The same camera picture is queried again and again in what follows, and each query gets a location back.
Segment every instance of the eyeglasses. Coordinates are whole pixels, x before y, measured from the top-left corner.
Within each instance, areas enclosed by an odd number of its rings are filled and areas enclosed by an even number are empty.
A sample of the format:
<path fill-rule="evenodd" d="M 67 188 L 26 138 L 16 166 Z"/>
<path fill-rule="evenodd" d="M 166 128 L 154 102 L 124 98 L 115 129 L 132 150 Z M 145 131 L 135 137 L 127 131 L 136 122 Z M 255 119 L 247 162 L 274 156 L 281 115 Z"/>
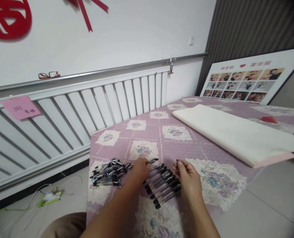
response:
<path fill-rule="evenodd" d="M 39 74 L 39 79 L 48 79 L 48 78 L 57 78 L 57 77 L 61 77 L 61 75 L 59 75 L 57 71 L 49 72 L 49 76 L 46 73 Z"/>

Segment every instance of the photo board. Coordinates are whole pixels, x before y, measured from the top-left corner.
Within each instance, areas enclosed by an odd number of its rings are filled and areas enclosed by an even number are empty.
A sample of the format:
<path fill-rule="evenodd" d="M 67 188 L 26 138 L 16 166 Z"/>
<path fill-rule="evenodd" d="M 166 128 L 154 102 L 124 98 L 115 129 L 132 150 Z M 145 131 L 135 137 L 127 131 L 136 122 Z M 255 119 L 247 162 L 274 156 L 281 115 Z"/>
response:
<path fill-rule="evenodd" d="M 293 70 L 294 49 L 213 63 L 200 96 L 267 105 Z"/>

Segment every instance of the hand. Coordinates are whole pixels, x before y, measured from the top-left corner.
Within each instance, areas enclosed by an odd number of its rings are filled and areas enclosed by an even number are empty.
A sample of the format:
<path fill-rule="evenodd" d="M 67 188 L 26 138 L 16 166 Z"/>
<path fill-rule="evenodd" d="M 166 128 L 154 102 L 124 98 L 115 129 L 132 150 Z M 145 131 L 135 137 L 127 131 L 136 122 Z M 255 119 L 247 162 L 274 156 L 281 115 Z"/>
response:
<path fill-rule="evenodd" d="M 143 183 L 149 176 L 150 164 L 146 158 L 139 157 L 132 169 L 132 178 L 139 181 L 140 184 Z"/>
<path fill-rule="evenodd" d="M 203 201 L 201 177 L 192 164 L 185 160 L 178 160 L 173 164 L 175 174 L 181 180 L 181 193 L 183 200 L 188 204 L 190 209 L 197 206 Z"/>

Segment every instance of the white fabric roll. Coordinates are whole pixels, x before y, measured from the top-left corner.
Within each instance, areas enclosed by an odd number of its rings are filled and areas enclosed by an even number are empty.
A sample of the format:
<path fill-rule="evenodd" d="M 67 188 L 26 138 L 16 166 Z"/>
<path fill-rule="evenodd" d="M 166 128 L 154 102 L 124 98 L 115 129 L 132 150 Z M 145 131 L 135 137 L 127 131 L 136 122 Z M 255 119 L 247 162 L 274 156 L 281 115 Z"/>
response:
<path fill-rule="evenodd" d="M 294 135 L 204 105 L 172 113 L 253 168 L 294 158 Z"/>

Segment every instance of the quilted bed cover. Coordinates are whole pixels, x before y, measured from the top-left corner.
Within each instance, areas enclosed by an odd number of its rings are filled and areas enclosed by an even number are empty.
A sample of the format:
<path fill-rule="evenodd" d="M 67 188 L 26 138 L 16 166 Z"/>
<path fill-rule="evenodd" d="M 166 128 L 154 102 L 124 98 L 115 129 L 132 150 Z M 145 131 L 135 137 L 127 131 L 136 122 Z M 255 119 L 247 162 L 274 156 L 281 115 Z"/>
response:
<path fill-rule="evenodd" d="M 90 175 L 97 165 L 112 158 L 123 163 L 134 163 L 138 157 L 159 158 L 156 164 L 164 163 L 170 169 L 176 159 L 187 160 L 200 174 L 205 204 L 213 220 L 217 219 L 262 168 L 251 168 L 172 116 L 174 110 L 198 104 L 294 133 L 292 108 L 186 97 L 94 133 L 91 137 Z M 263 122 L 261 118 L 264 116 L 272 116 L 278 123 Z M 89 180 L 87 224 L 118 189 L 113 186 L 93 187 Z M 181 197 L 171 199 L 157 210 L 142 186 L 133 225 L 134 237 L 187 237 L 184 216 Z"/>

